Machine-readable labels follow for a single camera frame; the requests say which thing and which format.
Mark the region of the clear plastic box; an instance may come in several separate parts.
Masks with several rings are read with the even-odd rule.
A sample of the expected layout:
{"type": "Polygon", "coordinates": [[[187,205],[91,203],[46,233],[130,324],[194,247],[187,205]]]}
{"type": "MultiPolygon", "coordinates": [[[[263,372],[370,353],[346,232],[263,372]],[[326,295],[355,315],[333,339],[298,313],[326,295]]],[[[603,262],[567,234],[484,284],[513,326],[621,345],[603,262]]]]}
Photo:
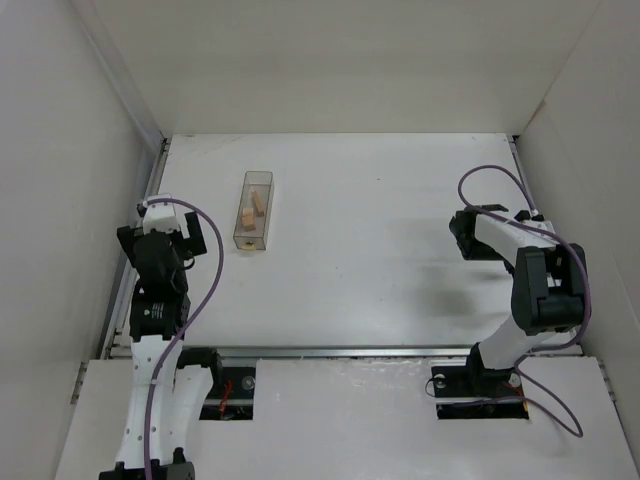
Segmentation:
{"type": "Polygon", "coordinates": [[[272,202],[274,199],[275,186],[273,173],[270,171],[247,171],[244,176],[241,197],[237,212],[233,240],[239,250],[243,250],[242,246],[246,242],[253,242],[256,245],[254,251],[265,251],[267,248],[267,240],[270,226],[270,216],[272,211],[272,202]],[[258,217],[255,212],[251,193],[257,191],[265,205],[265,215],[258,217]],[[244,208],[252,208],[256,229],[254,231],[245,231],[243,229],[241,218],[244,208]]]}

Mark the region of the wood cube block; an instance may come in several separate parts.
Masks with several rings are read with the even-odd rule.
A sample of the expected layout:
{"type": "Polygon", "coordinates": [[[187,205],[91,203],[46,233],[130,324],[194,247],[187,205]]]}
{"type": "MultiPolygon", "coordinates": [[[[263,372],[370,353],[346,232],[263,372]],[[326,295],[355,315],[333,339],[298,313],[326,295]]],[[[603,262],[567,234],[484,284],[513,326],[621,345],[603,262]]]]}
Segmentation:
{"type": "Polygon", "coordinates": [[[245,231],[254,231],[256,229],[255,217],[253,215],[243,216],[241,223],[245,231]]]}

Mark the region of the long rectangular wood block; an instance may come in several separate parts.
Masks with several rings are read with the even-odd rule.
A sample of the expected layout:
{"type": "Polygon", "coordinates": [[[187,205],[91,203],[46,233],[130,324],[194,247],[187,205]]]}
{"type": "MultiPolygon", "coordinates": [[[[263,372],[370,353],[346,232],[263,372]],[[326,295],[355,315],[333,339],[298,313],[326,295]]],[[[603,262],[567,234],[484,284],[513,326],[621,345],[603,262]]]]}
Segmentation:
{"type": "Polygon", "coordinates": [[[266,209],[260,194],[257,191],[253,191],[251,193],[251,198],[253,200],[256,215],[258,217],[263,217],[265,215],[266,209]]]}

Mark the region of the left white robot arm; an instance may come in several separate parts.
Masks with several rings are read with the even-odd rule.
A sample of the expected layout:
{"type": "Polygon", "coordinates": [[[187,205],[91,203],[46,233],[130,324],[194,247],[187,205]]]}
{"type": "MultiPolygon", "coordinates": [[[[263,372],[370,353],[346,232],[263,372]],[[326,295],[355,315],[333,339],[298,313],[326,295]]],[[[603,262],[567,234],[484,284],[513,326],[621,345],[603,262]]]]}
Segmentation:
{"type": "Polygon", "coordinates": [[[172,206],[152,205],[140,226],[117,237],[138,278],[129,310],[132,389],[112,469],[102,479],[193,479],[190,428],[215,382],[213,350],[183,350],[186,328],[200,307],[189,299],[187,271],[207,252],[199,218],[181,226],[172,206]]]}

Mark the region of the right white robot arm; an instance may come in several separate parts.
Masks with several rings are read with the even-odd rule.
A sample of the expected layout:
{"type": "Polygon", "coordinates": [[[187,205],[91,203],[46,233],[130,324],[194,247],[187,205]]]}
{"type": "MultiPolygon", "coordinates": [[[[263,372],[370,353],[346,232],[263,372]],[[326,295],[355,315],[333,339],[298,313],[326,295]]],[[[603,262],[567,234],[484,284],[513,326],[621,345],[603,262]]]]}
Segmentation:
{"type": "Polygon", "coordinates": [[[509,379],[523,355],[559,333],[582,325],[586,288],[578,263],[584,250],[568,250],[553,235],[552,224],[537,212],[522,210],[499,220],[500,204],[458,210],[449,222],[467,261],[500,261],[512,278],[510,314],[466,359],[465,380],[476,395],[488,395],[509,379]]]}

